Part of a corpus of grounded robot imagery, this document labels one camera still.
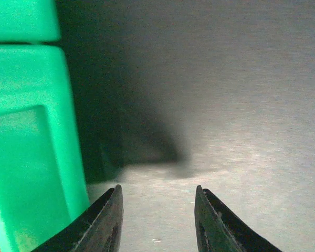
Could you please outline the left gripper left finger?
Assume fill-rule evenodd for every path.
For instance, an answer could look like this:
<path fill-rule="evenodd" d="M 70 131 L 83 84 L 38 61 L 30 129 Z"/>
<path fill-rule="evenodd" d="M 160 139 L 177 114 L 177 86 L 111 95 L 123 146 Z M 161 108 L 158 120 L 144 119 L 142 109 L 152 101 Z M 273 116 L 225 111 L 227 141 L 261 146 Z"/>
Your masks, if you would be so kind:
<path fill-rule="evenodd" d="M 34 251 L 119 251 L 122 223 L 122 187 L 116 185 Z"/>

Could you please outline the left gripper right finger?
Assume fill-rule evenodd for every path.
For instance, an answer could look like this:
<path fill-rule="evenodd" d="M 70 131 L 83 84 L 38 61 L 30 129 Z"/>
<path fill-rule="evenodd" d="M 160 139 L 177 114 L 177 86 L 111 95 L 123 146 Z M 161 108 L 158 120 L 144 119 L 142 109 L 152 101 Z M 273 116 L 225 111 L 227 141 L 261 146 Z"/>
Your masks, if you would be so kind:
<path fill-rule="evenodd" d="M 199 251 L 280 251 L 200 185 L 196 188 L 194 217 Z"/>

